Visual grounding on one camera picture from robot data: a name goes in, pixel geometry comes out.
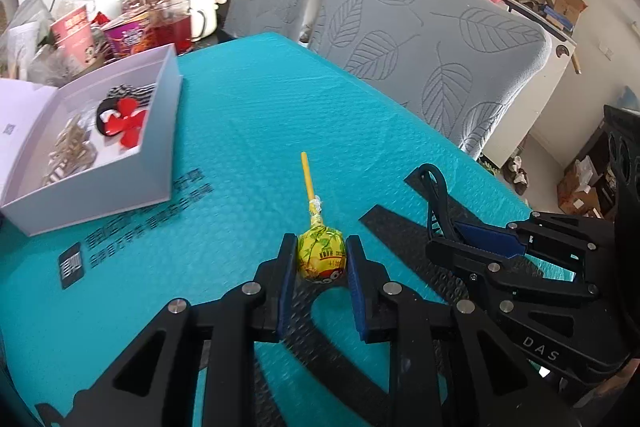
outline floor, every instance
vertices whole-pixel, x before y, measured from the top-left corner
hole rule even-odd
[[[524,151],[520,157],[522,158],[522,168],[525,169],[529,177],[529,186],[526,192],[518,197],[527,203],[532,210],[562,214],[562,210],[558,207],[556,193],[556,185],[564,176],[562,167],[531,136],[527,137]],[[497,177],[513,190],[513,185],[505,181],[502,174],[498,174]]]

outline plastic bag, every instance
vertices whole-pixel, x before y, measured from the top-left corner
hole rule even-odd
[[[6,56],[10,78],[27,80],[27,68],[36,54],[38,22],[27,22],[7,30]]]
[[[591,178],[593,178],[595,171],[596,169],[593,166],[593,162],[588,156],[585,156],[584,160],[581,162],[576,160],[575,172],[578,174],[578,188],[576,190],[589,194],[589,191],[591,190],[589,182],[591,181]]]
[[[62,50],[45,44],[27,70],[27,80],[44,86],[62,87],[74,79],[74,72]]]
[[[51,13],[42,0],[24,0],[14,14],[14,18],[0,36],[0,76],[8,73],[7,41],[9,30],[22,26],[29,22],[40,23],[36,44],[42,42],[48,35],[51,24],[54,22]]]

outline lollipop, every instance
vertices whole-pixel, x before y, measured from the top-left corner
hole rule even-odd
[[[326,227],[320,215],[320,198],[314,194],[306,152],[300,154],[309,199],[311,228],[298,238],[298,272],[304,279],[330,283],[338,279],[347,264],[342,232]]]

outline table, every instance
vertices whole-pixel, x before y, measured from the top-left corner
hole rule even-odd
[[[73,395],[164,304],[177,296],[219,298],[275,257],[284,233],[305,231],[302,150],[325,221],[359,234],[370,259],[425,298],[438,300],[358,222],[379,203],[421,223],[425,202],[402,181],[415,167],[439,166],[450,194],[492,225],[529,215],[506,186],[424,122],[281,36],[226,42],[180,57],[179,66],[172,201],[30,239],[8,223],[0,232],[0,327],[12,378],[32,410],[49,403],[66,415]],[[58,256],[77,242],[85,274],[63,290]],[[557,267],[543,269],[564,277]],[[386,396],[388,346],[360,342],[348,290],[324,291],[310,320],[328,348],[342,352],[339,360]],[[368,425],[289,347],[256,346],[262,425]],[[333,363],[328,357],[329,371]]]

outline yellow lollipop stick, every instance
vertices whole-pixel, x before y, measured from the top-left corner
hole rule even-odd
[[[306,157],[306,152],[300,153],[300,159],[302,159],[302,171],[305,174],[306,185],[306,197],[309,201],[315,199],[316,193],[314,192],[314,184],[311,181],[311,171],[309,170],[309,159]]]

